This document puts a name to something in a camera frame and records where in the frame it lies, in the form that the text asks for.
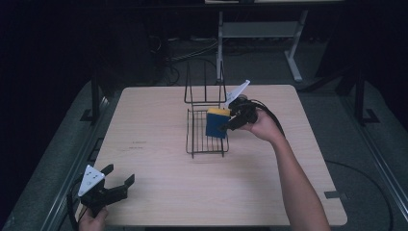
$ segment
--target wire rack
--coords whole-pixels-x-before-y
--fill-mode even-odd
[[[217,80],[215,86],[218,86],[217,95],[209,94],[208,81],[206,74],[206,64],[204,63],[203,82],[196,83],[198,86],[192,86],[190,64],[187,63],[187,78],[184,94],[184,102],[191,107],[187,111],[187,140],[186,151],[194,158],[195,154],[220,154],[228,151],[228,136],[225,139],[208,137],[205,135],[207,125],[207,110],[210,107],[220,108],[226,101],[225,81]]]

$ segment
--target forearm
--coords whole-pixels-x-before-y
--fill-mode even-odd
[[[273,141],[283,200],[293,230],[330,230],[323,207],[285,138]]]

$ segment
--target black cable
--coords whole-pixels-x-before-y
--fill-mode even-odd
[[[348,166],[348,165],[346,165],[346,164],[342,164],[342,163],[334,162],[334,161],[329,161],[329,160],[324,160],[324,162],[329,163],[329,164],[333,164],[333,165],[338,165],[338,166],[341,166],[341,167],[346,167],[346,168],[349,168],[349,169],[351,169],[351,170],[354,170],[354,171],[356,171],[356,172],[362,174],[363,176],[365,176],[369,181],[371,181],[372,184],[380,191],[380,193],[381,193],[381,195],[382,195],[382,197],[383,197],[385,203],[387,204],[388,215],[389,215],[389,218],[390,218],[389,226],[388,226],[388,229],[387,229],[387,230],[388,230],[388,231],[392,231],[392,230],[394,229],[394,215],[393,215],[393,210],[392,210],[392,208],[391,208],[391,203],[390,203],[390,201],[388,200],[387,196],[385,195],[385,192],[381,189],[381,187],[378,185],[377,182],[375,182],[375,181],[374,181],[371,177],[369,177],[366,173],[364,173],[362,170],[360,170],[360,169],[358,169],[358,168],[356,168],[356,167],[351,167],[351,166]]]
[[[181,60],[181,61],[175,61],[175,62],[173,62],[174,64],[177,64],[177,63],[181,63],[181,62],[187,62],[187,61],[204,61],[204,62],[207,62],[207,63],[209,63],[210,65],[212,65],[215,69],[217,69],[217,66],[216,66],[216,64],[214,64],[213,62],[211,62],[211,61],[209,61],[209,60],[207,60],[207,59],[204,59],[204,58],[196,58],[196,57],[191,57],[191,58],[187,58],[187,59],[185,59],[185,60]]]
[[[78,223],[81,221],[82,217],[84,216],[84,214],[87,212],[88,207],[85,209],[84,213],[82,213],[82,215],[78,218]]]
[[[73,201],[73,204],[76,204],[78,202],[78,199],[75,199]],[[60,224],[58,225],[58,229],[57,230],[61,230],[61,228],[63,227],[64,221],[66,219],[66,217],[68,216],[68,211],[66,211],[66,213],[64,214],[63,219],[61,220]]]
[[[264,106],[264,107],[267,106],[267,105],[265,105],[263,102],[261,102],[261,101],[259,101],[259,100],[257,100],[257,99],[249,99],[249,101],[259,103],[259,104],[261,104],[261,105]]]
[[[256,46],[253,42],[242,42],[240,40],[231,40],[228,44],[225,44],[224,56],[243,56],[256,51]]]
[[[285,137],[285,132],[283,131],[283,127],[281,125],[281,123],[279,122],[278,117],[276,117],[276,115],[270,111],[270,109],[265,106],[263,103],[259,102],[255,102],[255,100],[246,100],[246,102],[240,103],[235,105],[234,107],[236,108],[242,108],[242,107],[255,107],[255,108],[259,108],[261,110],[263,110],[264,112],[267,113],[267,115],[273,120],[273,122],[275,122],[276,126],[278,127],[279,131],[282,133],[282,135]]]
[[[180,79],[180,71],[175,68],[173,65],[166,65],[164,68],[168,68],[170,73],[173,74],[173,72],[176,73],[176,79],[174,81],[171,81],[170,76],[165,72],[165,82],[168,86],[174,86],[174,85],[179,85],[177,82]]]
[[[151,49],[150,49],[150,52],[151,52],[151,53],[156,54],[156,53],[162,48],[162,40],[160,39],[160,37],[150,36],[150,37],[149,37],[149,43],[151,43],[151,42],[150,42],[151,39],[155,39],[155,40],[157,40],[157,41],[159,42],[159,44],[157,45],[156,50],[151,50]]]
[[[207,52],[215,51],[215,50],[217,50],[217,42],[214,42],[212,45],[210,45],[208,47],[205,47],[205,48],[202,48],[200,50],[194,51],[194,52],[192,52],[190,54],[186,54],[186,55],[182,55],[182,56],[174,57],[174,58],[169,58],[169,59],[166,59],[166,60],[169,61],[169,62],[183,61],[183,60],[186,60],[188,58],[203,55],[203,54],[206,54]]]
[[[78,230],[78,222],[75,219],[75,214],[74,214],[74,202],[72,201],[72,192],[75,188],[75,186],[79,183],[81,183],[83,178],[83,174],[81,174],[71,185],[71,188],[69,189],[68,194],[66,195],[66,213],[69,216],[69,220],[71,222],[71,226],[74,230]]]
[[[211,44],[211,43],[214,43],[214,41],[217,41],[217,39],[216,38],[203,38],[203,39],[190,38],[189,41],[199,43],[199,44]]]

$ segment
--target blue block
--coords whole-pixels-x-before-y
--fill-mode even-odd
[[[205,135],[225,139],[227,132],[221,131],[219,128],[230,120],[230,111],[224,109],[209,109],[207,112],[207,125]]]

